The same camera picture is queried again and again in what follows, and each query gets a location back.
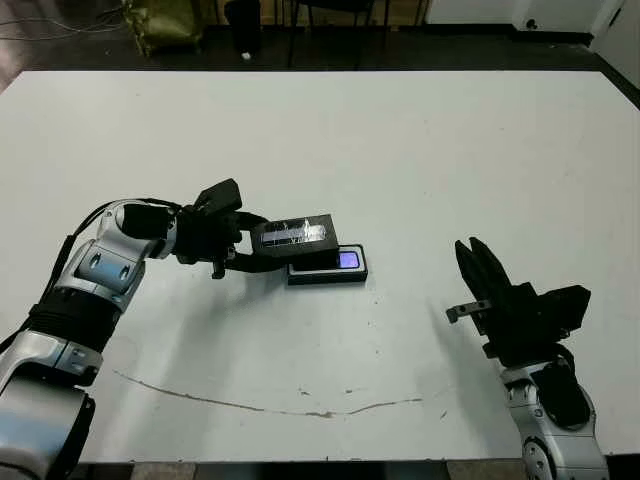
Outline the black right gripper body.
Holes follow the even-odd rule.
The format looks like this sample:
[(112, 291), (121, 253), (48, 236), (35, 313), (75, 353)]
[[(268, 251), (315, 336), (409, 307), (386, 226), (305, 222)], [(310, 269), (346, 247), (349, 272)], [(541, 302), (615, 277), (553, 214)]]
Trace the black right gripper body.
[(446, 310), (451, 324), (469, 316), (487, 338), (486, 357), (507, 368), (563, 357), (564, 290), (539, 294), (529, 283), (474, 287), (475, 300)]

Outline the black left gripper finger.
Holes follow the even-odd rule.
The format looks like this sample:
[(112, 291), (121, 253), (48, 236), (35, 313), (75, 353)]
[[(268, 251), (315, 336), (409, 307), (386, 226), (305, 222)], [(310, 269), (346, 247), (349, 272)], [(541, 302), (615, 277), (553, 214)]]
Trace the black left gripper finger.
[(250, 239), (253, 240), (257, 235), (257, 229), (268, 222), (269, 220), (267, 218), (257, 214), (250, 212), (235, 212), (233, 220), (233, 240), (241, 241), (243, 239), (243, 232), (247, 232)]
[(228, 253), (224, 262), (227, 270), (244, 273), (272, 272), (285, 267), (289, 263), (289, 258), (273, 258), (258, 254), (245, 254), (237, 251)]

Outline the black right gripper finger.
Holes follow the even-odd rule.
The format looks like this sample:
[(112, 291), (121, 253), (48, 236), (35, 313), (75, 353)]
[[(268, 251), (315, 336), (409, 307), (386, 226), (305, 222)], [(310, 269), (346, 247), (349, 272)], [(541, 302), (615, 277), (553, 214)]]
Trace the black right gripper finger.
[(472, 253), (471, 292), (477, 300), (500, 302), (511, 287), (509, 277), (489, 247), (476, 237), (470, 238)]
[(457, 240), (454, 244), (455, 255), (461, 276), (478, 303), (486, 299), (489, 250), (478, 239), (471, 239), (470, 245), (471, 247), (467, 247), (462, 241)]

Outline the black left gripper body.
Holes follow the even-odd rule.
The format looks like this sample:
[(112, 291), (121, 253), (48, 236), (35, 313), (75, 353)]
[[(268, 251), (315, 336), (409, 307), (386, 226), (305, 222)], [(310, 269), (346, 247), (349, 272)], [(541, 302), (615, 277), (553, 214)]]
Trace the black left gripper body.
[(222, 279), (229, 251), (242, 239), (238, 213), (210, 212), (204, 207), (189, 205), (178, 212), (176, 221), (176, 240), (171, 253), (181, 264), (210, 263), (212, 278)]

